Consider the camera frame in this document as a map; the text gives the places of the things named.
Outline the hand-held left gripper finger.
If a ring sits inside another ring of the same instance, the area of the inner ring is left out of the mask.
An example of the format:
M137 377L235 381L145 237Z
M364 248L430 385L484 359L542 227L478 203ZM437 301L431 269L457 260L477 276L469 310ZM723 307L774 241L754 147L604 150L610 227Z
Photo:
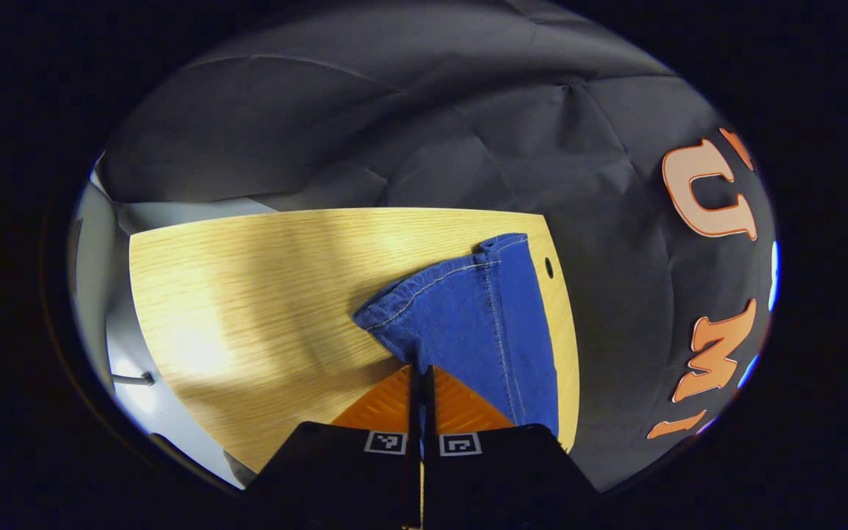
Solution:
M579 529L598 503L545 425L513 425L435 366L424 407L425 528Z
M404 367L332 423L300 423L244 490L268 529L420 526L420 374Z

